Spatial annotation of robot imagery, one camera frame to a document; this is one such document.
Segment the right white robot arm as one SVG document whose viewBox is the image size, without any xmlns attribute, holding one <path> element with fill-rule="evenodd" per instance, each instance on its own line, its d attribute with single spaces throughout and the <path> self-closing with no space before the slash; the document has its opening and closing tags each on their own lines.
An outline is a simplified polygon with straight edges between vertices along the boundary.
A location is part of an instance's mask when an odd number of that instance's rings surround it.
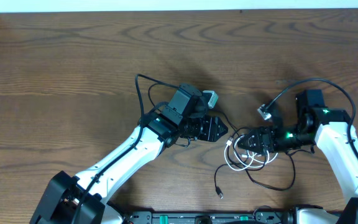
<svg viewBox="0 0 358 224">
<path fill-rule="evenodd" d="M 346 207 L 337 217 L 317 206 L 295 206 L 283 214 L 281 222 L 358 223 L 358 138 L 346 111 L 325 106 L 303 108 L 298 111 L 296 125 L 251 129 L 235 145 L 250 159 L 255 154 L 289 153 L 303 146 L 316 146 L 337 178 Z"/>
</svg>

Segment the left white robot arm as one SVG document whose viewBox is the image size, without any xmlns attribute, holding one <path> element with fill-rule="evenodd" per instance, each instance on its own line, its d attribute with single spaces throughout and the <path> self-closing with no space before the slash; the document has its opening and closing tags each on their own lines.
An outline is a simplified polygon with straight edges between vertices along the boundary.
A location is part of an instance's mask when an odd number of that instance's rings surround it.
<svg viewBox="0 0 358 224">
<path fill-rule="evenodd" d="M 187 118 L 175 124 L 153 114 L 136 127 L 115 150 L 95 165 L 71 177 L 61 171 L 48 183 L 31 223 L 122 223 L 123 216 L 108 206 L 118 188 L 146 163 L 157 158 L 178 138 L 216 142 L 228 132 L 218 116 Z"/>
</svg>

